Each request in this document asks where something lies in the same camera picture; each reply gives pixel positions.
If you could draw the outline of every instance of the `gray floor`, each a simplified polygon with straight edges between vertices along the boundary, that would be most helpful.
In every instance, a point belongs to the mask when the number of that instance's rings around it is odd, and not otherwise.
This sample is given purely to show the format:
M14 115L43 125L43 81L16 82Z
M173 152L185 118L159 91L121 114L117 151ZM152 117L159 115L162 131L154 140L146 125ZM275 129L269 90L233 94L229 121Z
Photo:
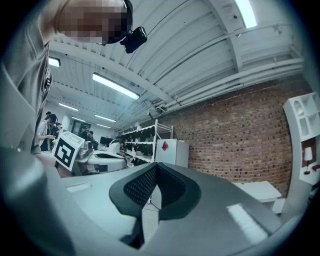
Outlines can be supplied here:
M148 242L158 228L159 209L152 203L142 209L142 228L145 242Z

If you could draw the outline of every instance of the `fluorescent light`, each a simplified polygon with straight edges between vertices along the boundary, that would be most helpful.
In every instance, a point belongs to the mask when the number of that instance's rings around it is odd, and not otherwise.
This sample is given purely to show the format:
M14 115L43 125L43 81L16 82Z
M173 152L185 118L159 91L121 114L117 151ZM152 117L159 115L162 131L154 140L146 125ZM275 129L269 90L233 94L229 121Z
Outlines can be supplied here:
M98 124L98 123L96 125L97 126L102 126L102 127L105 127L105 128L109 128L109 129L111 128L111 127L108 127L108 126L105 126L105 125L101 125L101 124Z
M110 121L110 122L116 122L115 120L112 120L112 119L109 119L109 118L105 118L105 117L102 117L102 116L100 116L100 115L97 115L97 114L95 114L95 116L97 117L97 118L102 118L102 119L104 119L104 120L108 120L108 121Z
M249 0L235 0L235 2L240 10L245 27L247 29L255 27L257 25L257 21Z
M70 107L70 106L67 106L67 105L63 105L63 104L61 104L61 103L59 103L59 105L62 106L62 107L65 107L65 108L74 110L74 111L78 111L78 109L76 109L76 108L74 108L74 107Z
M135 92L130 91L130 90L124 88L123 86L121 86L121 85L119 85L119 84L117 84L117 83L115 83L115 82L113 82L113 81L111 81L111 80L109 80L109 79L97 74L97 73L93 73L92 79L94 81L97 81L97 82L99 82L99 83L101 83L101 84L103 84L105 86L108 86L108 87L110 87L110 88L112 88L112 89L114 89L114 90L116 90L116 91L118 91L120 93L123 93L123 94L125 94L125 95L127 95L127 96L129 96L129 97L131 97L131 98L133 98L135 100L139 99L139 97L140 97Z
M85 120L82 120L82 119L79 119L79 118L75 118L75 117L72 117L73 119L75 119L75 120L78 120L78 121L81 121L81 122L86 122Z
M61 66L60 59L49 57L49 65L59 68Z

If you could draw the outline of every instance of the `red diamond sticker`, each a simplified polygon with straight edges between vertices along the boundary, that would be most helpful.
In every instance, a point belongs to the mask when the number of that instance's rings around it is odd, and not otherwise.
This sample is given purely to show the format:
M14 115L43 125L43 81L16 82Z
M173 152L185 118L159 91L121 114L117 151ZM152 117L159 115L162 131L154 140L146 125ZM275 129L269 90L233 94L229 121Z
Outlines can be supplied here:
M168 143L164 142L161 148L163 149L163 151L166 151L168 147Z

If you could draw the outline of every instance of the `red brick wall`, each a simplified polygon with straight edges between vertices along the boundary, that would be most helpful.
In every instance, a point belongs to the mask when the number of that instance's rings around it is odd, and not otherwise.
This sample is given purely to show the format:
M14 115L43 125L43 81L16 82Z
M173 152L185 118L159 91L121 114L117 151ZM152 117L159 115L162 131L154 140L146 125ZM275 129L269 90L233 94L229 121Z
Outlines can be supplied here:
M301 76L250 86L159 118L190 143L189 168L231 182L269 181L286 196L292 171L283 105L310 93Z

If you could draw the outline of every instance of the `white cabinet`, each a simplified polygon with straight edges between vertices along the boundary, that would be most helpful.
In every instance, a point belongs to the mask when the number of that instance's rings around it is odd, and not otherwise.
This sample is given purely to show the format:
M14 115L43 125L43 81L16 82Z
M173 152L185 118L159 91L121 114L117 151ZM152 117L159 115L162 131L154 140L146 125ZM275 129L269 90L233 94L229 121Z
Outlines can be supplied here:
M177 139L158 139L155 161L188 168L189 144Z

